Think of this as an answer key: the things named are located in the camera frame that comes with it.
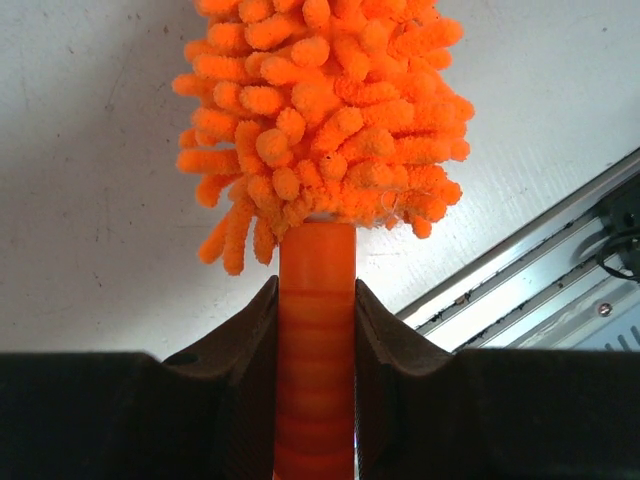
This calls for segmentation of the orange microfiber duster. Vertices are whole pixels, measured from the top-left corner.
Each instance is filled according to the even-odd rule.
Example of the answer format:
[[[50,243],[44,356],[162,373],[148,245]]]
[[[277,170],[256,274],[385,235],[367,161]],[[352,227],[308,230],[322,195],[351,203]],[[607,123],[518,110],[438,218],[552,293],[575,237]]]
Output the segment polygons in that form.
[[[354,473],[356,231],[427,238],[462,195],[470,101],[442,78],[464,34],[432,1],[198,1],[174,91],[198,100],[178,169],[231,206],[202,244],[279,264],[273,474]]]

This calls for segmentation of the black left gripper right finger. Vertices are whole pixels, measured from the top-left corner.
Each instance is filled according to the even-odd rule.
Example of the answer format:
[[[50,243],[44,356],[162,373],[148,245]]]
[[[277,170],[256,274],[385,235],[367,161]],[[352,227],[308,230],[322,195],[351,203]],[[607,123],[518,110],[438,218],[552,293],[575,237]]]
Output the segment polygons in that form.
[[[446,352],[355,289],[364,479],[635,479],[639,357]]]

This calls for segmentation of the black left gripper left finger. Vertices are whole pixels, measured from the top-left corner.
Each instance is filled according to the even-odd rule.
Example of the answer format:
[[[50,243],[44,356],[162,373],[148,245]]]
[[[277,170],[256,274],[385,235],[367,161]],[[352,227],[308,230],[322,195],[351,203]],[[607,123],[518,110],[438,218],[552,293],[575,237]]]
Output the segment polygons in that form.
[[[267,479],[278,281],[200,340],[144,352],[5,353],[5,479]]]

